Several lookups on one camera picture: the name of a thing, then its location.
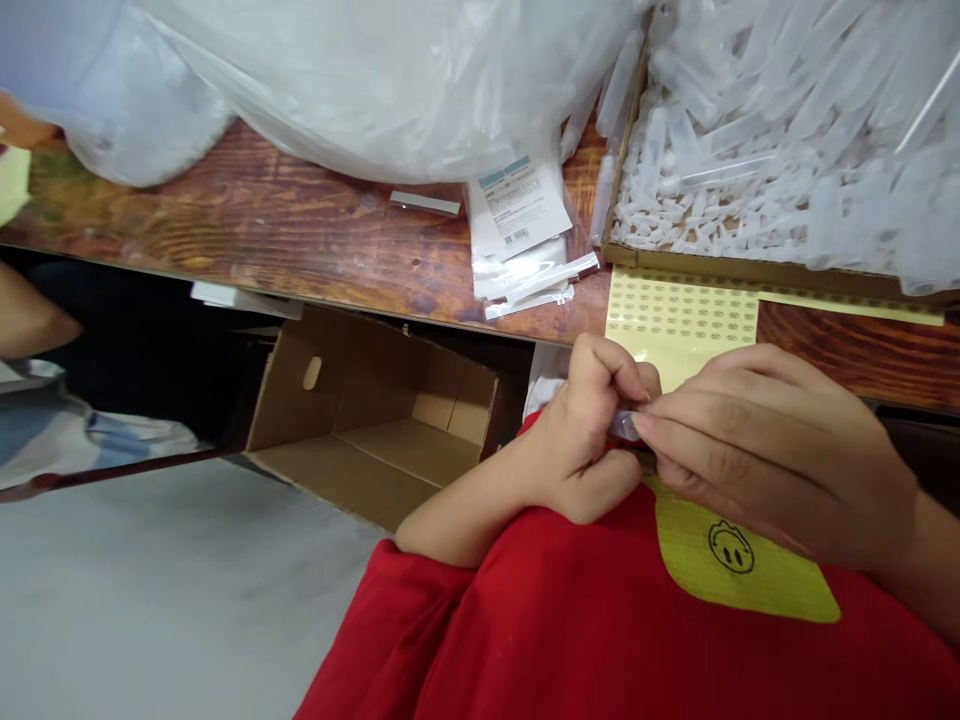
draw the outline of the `cardboard box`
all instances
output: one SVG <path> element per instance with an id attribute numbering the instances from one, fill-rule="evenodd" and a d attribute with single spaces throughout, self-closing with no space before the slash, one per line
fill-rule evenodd
<path id="1" fill-rule="evenodd" d="M 646 87 L 647 81 L 647 45 L 644 44 L 643 58 L 637 70 L 635 91 L 630 111 L 627 137 L 630 129 L 637 122 L 640 111 L 640 96 Z M 873 275 L 850 270 L 808 270 L 803 265 L 795 263 L 776 263 L 764 260 L 743 260 L 739 258 L 714 258 L 702 255 L 682 255 L 669 250 L 637 250 L 615 241 L 610 236 L 615 222 L 614 209 L 620 197 L 620 186 L 623 182 L 623 164 L 628 153 L 628 143 L 623 143 L 620 150 L 620 159 L 617 165 L 617 175 L 614 180 L 612 202 L 607 213 L 607 223 L 604 229 L 602 252 L 603 259 L 608 263 L 626 265 L 627 267 L 649 268 L 679 275 L 707 275 L 726 278 L 729 280 L 745 280 L 761 285 L 770 286 L 771 290 L 777 287 L 811 290 L 823 293 L 838 293 L 859 297 L 878 298 L 883 300 L 897 300 L 910 304 L 928 307 L 945 308 L 960 303 L 960 290 L 949 290 L 927 295 L 912 297 L 904 295 L 900 288 L 900 280 L 888 275 Z"/>
<path id="2" fill-rule="evenodd" d="M 247 456 L 394 532 L 497 448 L 497 375 L 360 315 L 309 307 L 267 367 Z"/>

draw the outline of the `finger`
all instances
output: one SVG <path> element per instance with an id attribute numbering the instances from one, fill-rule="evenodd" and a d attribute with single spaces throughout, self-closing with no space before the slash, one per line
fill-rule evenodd
<path id="1" fill-rule="evenodd" d="M 672 458 L 751 517 L 797 535 L 804 518 L 835 502 L 818 486 L 673 420 L 637 413 L 637 431 L 658 456 Z"/>
<path id="2" fill-rule="evenodd" d="M 657 476 L 663 481 L 664 485 L 684 500 L 705 507 L 710 512 L 716 513 L 735 525 L 740 525 L 758 535 L 763 535 L 768 540 L 772 540 L 797 555 L 810 557 L 810 550 L 787 533 L 770 523 L 750 517 L 740 503 L 731 500 L 702 477 L 690 472 L 675 460 L 665 455 L 658 455 Z"/>
<path id="3" fill-rule="evenodd" d="M 779 410 L 733 395 L 680 390 L 664 395 L 646 412 L 790 470 L 819 484 L 836 467 L 833 438 Z"/>
<path id="4" fill-rule="evenodd" d="M 816 427 L 824 426 L 825 413 L 819 396 L 752 370 L 737 368 L 726 372 L 695 375 L 677 390 L 683 393 L 690 391 L 743 398 Z"/>
<path id="5" fill-rule="evenodd" d="M 643 387 L 650 395 L 651 400 L 656 400 L 663 395 L 663 389 L 660 385 L 660 371 L 656 367 L 651 363 L 637 363 L 637 370 L 640 371 Z"/>
<path id="6" fill-rule="evenodd" d="M 607 389 L 612 382 L 625 398 L 637 402 L 650 399 L 633 356 L 612 340 L 597 335 L 577 338 L 570 358 L 570 380 L 595 391 Z"/>
<path id="7" fill-rule="evenodd" d="M 737 369 L 751 370 L 805 390 L 822 391 L 839 387 L 810 363 L 776 345 L 768 344 L 737 348 L 718 355 L 711 359 L 699 374 L 711 375 Z"/>
<path id="8" fill-rule="evenodd" d="M 596 522 L 617 507 L 640 484 L 640 459 L 626 450 L 610 450 L 599 461 L 570 478 L 564 515 L 577 525 Z"/>

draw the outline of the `product label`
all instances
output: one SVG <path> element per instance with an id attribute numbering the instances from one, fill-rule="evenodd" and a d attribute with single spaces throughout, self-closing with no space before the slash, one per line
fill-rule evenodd
<path id="1" fill-rule="evenodd" d="M 472 242 L 501 262 L 573 227 L 550 165 L 529 155 L 471 180 L 468 193 Z"/>

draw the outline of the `gray floor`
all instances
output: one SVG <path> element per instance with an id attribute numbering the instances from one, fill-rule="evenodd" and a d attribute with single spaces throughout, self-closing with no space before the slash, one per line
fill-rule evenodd
<path id="1" fill-rule="evenodd" d="M 0 505 L 0 715 L 286 720 L 380 537 L 220 460 Z"/>

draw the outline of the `wooden table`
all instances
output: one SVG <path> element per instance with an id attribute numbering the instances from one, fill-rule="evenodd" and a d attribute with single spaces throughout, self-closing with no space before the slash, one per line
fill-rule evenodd
<path id="1" fill-rule="evenodd" d="M 565 168 L 589 222 L 604 153 L 592 128 Z M 62 146 L 37 152 L 34 201 L 0 242 L 377 313 L 572 343 L 604 331 L 608 272 L 563 307 L 483 323 L 461 219 L 391 207 L 390 188 L 280 152 L 238 122 L 193 169 L 153 190 L 99 180 Z M 931 328 L 763 304 L 758 339 L 866 397 L 960 413 L 960 319 Z"/>

